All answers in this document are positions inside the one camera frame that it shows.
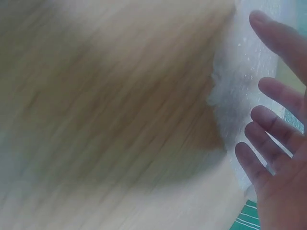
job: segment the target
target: green striped fabric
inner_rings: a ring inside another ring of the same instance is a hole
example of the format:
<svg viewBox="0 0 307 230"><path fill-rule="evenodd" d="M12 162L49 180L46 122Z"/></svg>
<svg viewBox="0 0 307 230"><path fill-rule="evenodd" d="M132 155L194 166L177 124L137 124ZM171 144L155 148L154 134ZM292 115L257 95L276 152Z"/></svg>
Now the green striped fabric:
<svg viewBox="0 0 307 230"><path fill-rule="evenodd" d="M257 205L248 201L230 230L260 230Z"/></svg>

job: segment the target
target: palm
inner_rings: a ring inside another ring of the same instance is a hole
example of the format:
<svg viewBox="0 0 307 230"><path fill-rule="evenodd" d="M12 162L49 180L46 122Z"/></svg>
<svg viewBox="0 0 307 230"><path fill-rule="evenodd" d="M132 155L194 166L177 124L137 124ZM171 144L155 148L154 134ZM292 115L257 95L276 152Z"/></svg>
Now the palm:
<svg viewBox="0 0 307 230"><path fill-rule="evenodd" d="M250 22L260 39L307 84L307 42L294 29L272 21L263 13ZM272 78L263 78L259 89L292 112L307 127L307 97ZM307 137L263 106L251 112L253 122L245 135L275 171L270 174L245 143L236 155L255 186L260 223L264 230L307 229ZM268 135L292 154L290 158Z"/></svg>

